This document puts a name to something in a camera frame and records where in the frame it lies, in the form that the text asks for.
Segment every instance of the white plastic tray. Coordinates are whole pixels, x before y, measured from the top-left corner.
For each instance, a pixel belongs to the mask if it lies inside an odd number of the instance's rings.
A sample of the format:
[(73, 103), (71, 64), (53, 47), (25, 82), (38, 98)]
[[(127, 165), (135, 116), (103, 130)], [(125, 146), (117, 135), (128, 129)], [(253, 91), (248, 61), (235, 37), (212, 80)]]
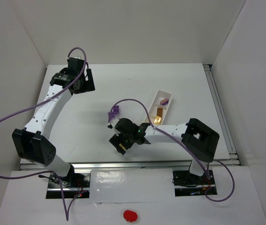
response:
[[(169, 103), (167, 105), (160, 105), (160, 102), (165, 98), (169, 99)], [(160, 125), (163, 124), (163, 121), (166, 117), (166, 113), (167, 113), (168, 108), (169, 108), (170, 103), (171, 103), (171, 99), (172, 99), (172, 94), (165, 92), (165, 91), (162, 91), (162, 90), (157, 91), (156, 97), (154, 98), (154, 100), (152, 102), (152, 106), (151, 106), (150, 110), (148, 111), (152, 123), (154, 123), (154, 120), (157, 116), (157, 109), (162, 108), (163, 114), (162, 114), (162, 121), (160, 122)]]

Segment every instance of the small purple cube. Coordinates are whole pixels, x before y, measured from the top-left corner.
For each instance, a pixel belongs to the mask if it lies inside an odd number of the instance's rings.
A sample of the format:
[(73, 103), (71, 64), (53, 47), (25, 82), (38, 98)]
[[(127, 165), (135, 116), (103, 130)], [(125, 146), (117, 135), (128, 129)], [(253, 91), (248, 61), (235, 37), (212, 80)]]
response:
[(162, 101), (160, 101), (160, 105), (167, 105), (169, 103), (169, 99), (165, 98)]

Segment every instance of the white table surface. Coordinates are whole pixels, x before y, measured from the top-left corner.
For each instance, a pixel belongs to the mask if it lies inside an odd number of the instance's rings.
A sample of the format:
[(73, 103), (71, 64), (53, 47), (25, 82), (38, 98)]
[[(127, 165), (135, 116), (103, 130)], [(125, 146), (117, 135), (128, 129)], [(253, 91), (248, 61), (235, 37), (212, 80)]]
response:
[[(48, 91), (52, 76), (66, 65), (49, 65), (38, 102)], [(220, 134), (215, 159), (228, 159), (228, 149), (202, 64), (102, 64), (90, 65), (95, 91), (74, 95), (64, 106), (51, 132), (50, 141), (65, 161), (136, 162), (190, 160), (175, 143), (135, 144), (123, 156), (109, 143), (107, 113), (124, 98), (135, 98), (150, 107), (157, 90), (173, 94), (163, 125), (197, 118)], [(140, 124), (145, 112), (135, 102), (120, 103), (120, 117)]]
[[(230, 170), (236, 189), (225, 202), (214, 203), (204, 196), (120, 204), (87, 203), (87, 199), (78, 199), (71, 206), (68, 222), (61, 199), (45, 199), (46, 179), (35, 176), (10, 180), (0, 208), (0, 225), (127, 225), (122, 216), (125, 210), (138, 214), (135, 223), (138, 225), (266, 225), (248, 167), (233, 166)], [(232, 181), (223, 167), (214, 167), (213, 172), (218, 195), (212, 198), (221, 199), (229, 194)], [(32, 172), (17, 171), (11, 176), (29, 173)]]

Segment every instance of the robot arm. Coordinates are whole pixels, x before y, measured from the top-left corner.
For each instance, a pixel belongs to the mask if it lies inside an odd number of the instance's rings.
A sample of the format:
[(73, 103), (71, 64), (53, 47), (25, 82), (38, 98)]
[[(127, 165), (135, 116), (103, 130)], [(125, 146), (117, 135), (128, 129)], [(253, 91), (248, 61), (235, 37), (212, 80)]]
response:
[[(142, 123), (140, 126), (129, 119), (112, 119), (109, 128), (114, 129), (115, 135), (109, 140), (116, 150), (125, 154), (134, 143), (174, 143), (175, 141), (160, 131), (154, 129), (149, 123)], [(188, 123), (178, 125), (159, 125), (159, 129), (172, 135), (177, 141), (182, 142), (207, 168), (208, 163), (214, 159), (219, 134), (197, 119), (190, 119)], [(199, 164), (192, 160), (190, 173), (196, 176), (204, 174)]]
[[(69, 58), (68, 67), (56, 73), (50, 81), (45, 100), (67, 87), (80, 73), (84, 61)], [(64, 105), (73, 94), (95, 90), (91, 69), (87, 68), (88, 80), (84, 73), (69, 89), (51, 101), (42, 105), (33, 118), (22, 130), (15, 129), (12, 138), (18, 156), (55, 172), (62, 180), (71, 183), (75, 180), (74, 167), (64, 162), (57, 154), (56, 148), (49, 142), (51, 130)]]

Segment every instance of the red object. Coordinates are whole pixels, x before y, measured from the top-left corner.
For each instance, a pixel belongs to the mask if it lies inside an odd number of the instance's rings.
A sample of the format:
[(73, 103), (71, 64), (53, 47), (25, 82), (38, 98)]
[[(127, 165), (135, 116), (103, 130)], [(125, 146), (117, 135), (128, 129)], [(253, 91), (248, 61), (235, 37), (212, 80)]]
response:
[(137, 213), (131, 211), (131, 210), (125, 210), (123, 213), (123, 218), (125, 218), (126, 221), (129, 222), (135, 222), (138, 219)]

